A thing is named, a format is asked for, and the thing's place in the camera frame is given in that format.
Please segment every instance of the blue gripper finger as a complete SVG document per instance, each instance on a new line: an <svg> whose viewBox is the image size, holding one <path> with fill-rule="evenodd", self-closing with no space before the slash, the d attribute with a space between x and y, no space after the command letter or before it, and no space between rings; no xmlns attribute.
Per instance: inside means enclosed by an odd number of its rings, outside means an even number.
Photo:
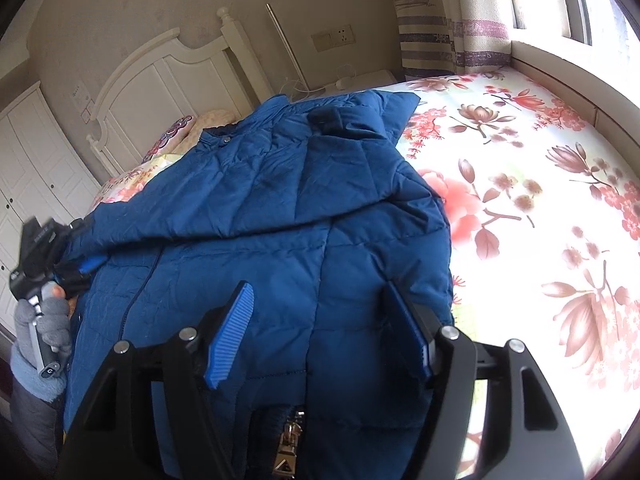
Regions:
<svg viewBox="0 0 640 480"><path fill-rule="evenodd" d="M254 288L245 283L209 345L209 362L204 380L212 390L228 377L253 312Z"/></svg>
<svg viewBox="0 0 640 480"><path fill-rule="evenodd" d="M430 349L395 283L386 284L382 298L391 331L409 373L417 379L427 381L433 376L430 351L434 349Z"/></svg>
<svg viewBox="0 0 640 480"><path fill-rule="evenodd" d="M89 256L78 266L78 272L80 272L80 274L91 274L98 267L106 263L108 259L109 257L106 254L95 254L94 256Z"/></svg>

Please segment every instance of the wall switch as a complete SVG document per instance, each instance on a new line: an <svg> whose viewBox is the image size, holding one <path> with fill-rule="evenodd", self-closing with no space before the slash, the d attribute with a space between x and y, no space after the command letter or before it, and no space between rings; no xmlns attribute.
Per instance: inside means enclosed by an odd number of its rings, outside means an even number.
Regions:
<svg viewBox="0 0 640 480"><path fill-rule="evenodd" d="M334 39L331 37L330 30L318 32L317 34L312 34L311 39L314 42L314 46L317 52L322 52L323 50L329 50L330 48L334 47Z"/></svg>
<svg viewBox="0 0 640 480"><path fill-rule="evenodd" d="M341 27L332 29L331 38L334 46L343 46L356 42L351 25L342 25Z"/></svg>

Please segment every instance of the purple patterned pillow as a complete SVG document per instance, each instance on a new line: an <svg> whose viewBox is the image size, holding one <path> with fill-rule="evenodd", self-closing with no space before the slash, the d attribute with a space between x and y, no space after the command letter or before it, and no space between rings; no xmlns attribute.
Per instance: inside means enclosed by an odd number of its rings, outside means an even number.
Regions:
<svg viewBox="0 0 640 480"><path fill-rule="evenodd" d="M172 126L156 141L153 147L146 152L145 158L142 159L142 162L148 162L158 155L172 153L176 146L178 146L184 137L186 137L191 131L191 127L195 121L196 117L191 115L184 116L183 118L175 121L175 123L172 124Z"/></svg>

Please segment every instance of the bedpost finial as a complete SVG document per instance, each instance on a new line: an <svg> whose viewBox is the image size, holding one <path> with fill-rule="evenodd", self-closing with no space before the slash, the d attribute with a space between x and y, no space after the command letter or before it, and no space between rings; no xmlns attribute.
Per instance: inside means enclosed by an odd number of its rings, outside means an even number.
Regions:
<svg viewBox="0 0 640 480"><path fill-rule="evenodd" d="M228 7L220 7L217 11L216 14L218 15L218 17L220 18L220 20L222 20L222 24L225 25L227 23L231 23L234 19L231 17L231 15L229 15L229 8Z"/></svg>

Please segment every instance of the zipper pull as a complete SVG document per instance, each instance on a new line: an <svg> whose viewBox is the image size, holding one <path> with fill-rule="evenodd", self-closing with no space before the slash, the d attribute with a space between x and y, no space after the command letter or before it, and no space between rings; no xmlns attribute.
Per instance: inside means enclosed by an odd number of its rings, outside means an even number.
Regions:
<svg viewBox="0 0 640 480"><path fill-rule="evenodd" d="M296 411L287 419L284 430L280 435L276 460L273 463L273 474L278 478L296 477L296 460L298 458L298 445L302 434L302 425L305 412Z"/></svg>

